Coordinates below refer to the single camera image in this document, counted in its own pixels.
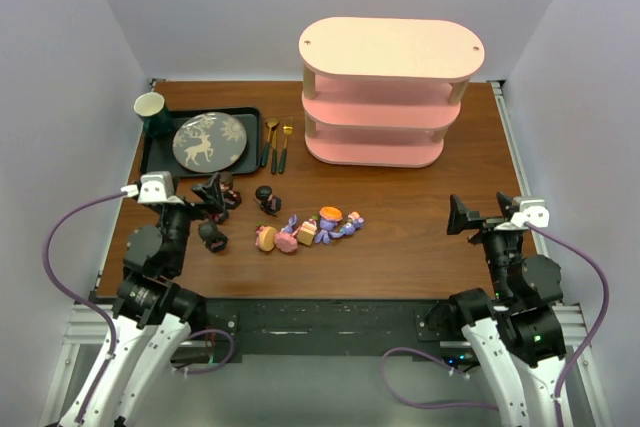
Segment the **black helmet figurine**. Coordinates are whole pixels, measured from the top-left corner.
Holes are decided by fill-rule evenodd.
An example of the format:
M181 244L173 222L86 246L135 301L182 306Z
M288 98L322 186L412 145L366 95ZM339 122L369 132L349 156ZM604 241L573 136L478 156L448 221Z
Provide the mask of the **black helmet figurine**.
M227 236L219 230L217 223L212 219L199 224L198 235L205 248L211 253L222 252L227 247Z

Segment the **black-haired ninja figurine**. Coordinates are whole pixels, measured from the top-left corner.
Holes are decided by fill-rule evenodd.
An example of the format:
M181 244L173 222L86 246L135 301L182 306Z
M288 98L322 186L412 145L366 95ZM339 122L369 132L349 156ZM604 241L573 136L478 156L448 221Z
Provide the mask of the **black-haired ninja figurine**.
M256 188L255 199L260 210L270 216L276 216L282 207L281 199L273 193L271 187L262 185Z

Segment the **red head figurine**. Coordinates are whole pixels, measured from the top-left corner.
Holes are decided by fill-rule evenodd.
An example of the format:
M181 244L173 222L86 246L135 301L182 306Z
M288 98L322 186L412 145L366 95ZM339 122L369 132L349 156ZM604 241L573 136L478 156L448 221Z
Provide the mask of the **red head figurine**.
M229 213L227 211L216 213L213 214L211 218L216 224L222 225L229 218Z

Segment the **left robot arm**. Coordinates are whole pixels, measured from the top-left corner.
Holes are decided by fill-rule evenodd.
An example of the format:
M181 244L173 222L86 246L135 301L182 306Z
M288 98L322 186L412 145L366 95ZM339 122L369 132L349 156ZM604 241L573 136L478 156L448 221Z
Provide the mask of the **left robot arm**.
M179 345L206 333L205 299L173 280L182 271L193 222L207 250L225 248L227 239L217 224L227 214L222 185L220 174L214 174L192 186L199 199L191 202L177 194L170 173L159 171L120 189L119 197L149 208L158 220L128 237L123 280L111 310L82 302L105 321L107 332L59 425L134 425L142 400Z

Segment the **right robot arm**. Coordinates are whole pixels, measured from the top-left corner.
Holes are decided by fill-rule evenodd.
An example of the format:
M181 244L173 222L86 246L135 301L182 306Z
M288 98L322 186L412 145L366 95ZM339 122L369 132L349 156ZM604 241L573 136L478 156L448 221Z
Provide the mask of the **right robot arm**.
M504 426L570 426L573 416L560 375L566 344L553 304L563 297L561 268L550 258L522 252L524 234L545 228L542 199L496 195L501 214L486 217L450 198L447 232L471 231L482 246L493 290L450 297L452 323L470 343Z

